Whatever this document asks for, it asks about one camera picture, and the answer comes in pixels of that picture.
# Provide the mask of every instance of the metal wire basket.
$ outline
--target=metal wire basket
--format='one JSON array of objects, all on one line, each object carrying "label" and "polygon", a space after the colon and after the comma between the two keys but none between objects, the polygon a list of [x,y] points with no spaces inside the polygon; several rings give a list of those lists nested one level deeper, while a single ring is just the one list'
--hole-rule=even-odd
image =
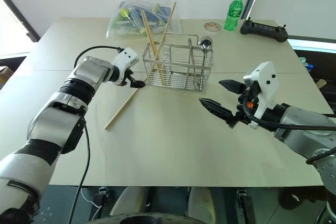
[{"label": "metal wire basket", "polygon": [[167,43],[165,40],[167,34],[194,37],[196,39],[194,45],[198,42],[198,35],[195,34],[166,32],[159,60],[154,60],[155,55],[148,43],[142,54],[148,85],[204,90],[213,64],[213,50],[203,51],[200,47],[193,46],[191,38],[187,40],[187,45]]}]

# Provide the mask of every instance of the plastic bag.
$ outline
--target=plastic bag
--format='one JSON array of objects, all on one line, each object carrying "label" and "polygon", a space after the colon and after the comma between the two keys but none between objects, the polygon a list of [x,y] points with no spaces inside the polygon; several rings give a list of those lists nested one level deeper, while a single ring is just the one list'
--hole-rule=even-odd
[{"label": "plastic bag", "polygon": [[[110,19],[107,37],[112,34],[117,35],[146,35],[144,23],[142,21],[141,10],[144,10],[152,33],[162,33],[169,18],[174,2],[172,1],[147,1],[147,0],[126,0],[119,4],[118,10]],[[181,32],[181,22],[174,10],[170,22],[169,31]]]}]

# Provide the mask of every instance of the robotic arm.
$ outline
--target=robotic arm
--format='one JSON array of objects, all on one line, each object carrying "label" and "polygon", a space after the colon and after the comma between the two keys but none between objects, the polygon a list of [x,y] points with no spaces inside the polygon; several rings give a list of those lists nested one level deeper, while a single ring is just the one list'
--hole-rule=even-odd
[{"label": "robotic arm", "polygon": [[329,216],[336,223],[335,123],[323,114],[275,104],[279,82],[270,61],[244,76],[244,81],[245,84],[234,80],[219,82],[229,91],[240,94],[235,115],[211,99],[200,98],[199,101],[231,128],[241,121],[254,129],[261,126],[274,132],[275,138],[305,157],[307,164],[314,165],[327,191]]},{"label": "robotic arm", "polygon": [[138,55],[130,48],[114,62],[86,57],[32,119],[25,146],[0,161],[0,223],[30,223],[50,182],[57,159],[71,152],[86,124],[84,115],[103,82],[142,88],[145,83],[131,77]]}]

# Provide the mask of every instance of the bottle label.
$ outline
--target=bottle label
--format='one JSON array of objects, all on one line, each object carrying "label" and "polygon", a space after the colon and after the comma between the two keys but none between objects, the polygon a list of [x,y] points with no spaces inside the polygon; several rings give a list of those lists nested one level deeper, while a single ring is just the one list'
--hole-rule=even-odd
[{"label": "bottle label", "polygon": [[238,18],[238,17],[240,17],[241,11],[242,10],[240,10],[240,9],[239,10],[229,10],[228,15],[233,17],[233,18]]}]

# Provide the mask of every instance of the game controller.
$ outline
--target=game controller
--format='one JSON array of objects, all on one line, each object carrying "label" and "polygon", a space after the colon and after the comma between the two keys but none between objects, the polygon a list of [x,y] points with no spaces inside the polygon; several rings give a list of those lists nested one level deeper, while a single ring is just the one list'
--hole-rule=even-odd
[{"label": "game controller", "polygon": [[284,42],[288,39],[288,33],[284,25],[281,26],[268,26],[264,24],[254,23],[251,18],[245,20],[240,28],[242,34],[260,34],[263,36],[276,39],[278,42]]}]

